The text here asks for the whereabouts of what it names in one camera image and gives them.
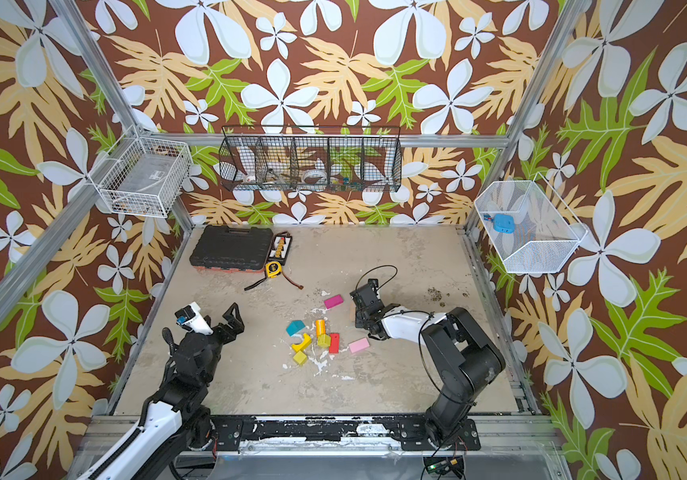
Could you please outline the magenta wood block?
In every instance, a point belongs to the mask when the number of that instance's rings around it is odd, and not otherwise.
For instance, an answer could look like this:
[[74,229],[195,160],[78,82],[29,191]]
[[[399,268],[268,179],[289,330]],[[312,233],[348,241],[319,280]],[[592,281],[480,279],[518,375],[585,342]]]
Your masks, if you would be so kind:
[[344,298],[341,294],[335,295],[324,301],[325,308],[332,309],[344,303]]

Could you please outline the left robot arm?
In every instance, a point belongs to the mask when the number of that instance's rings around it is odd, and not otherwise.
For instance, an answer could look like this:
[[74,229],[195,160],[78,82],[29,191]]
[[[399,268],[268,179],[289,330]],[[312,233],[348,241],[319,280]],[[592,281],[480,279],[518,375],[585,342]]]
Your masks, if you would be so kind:
[[201,314],[196,302],[178,310],[175,318],[185,335],[176,341],[170,328],[162,330],[169,356],[158,390],[144,401],[133,427],[81,478],[156,479],[174,467],[181,453],[213,443],[212,414],[204,400],[223,347],[245,331],[245,322],[237,303],[218,324]]

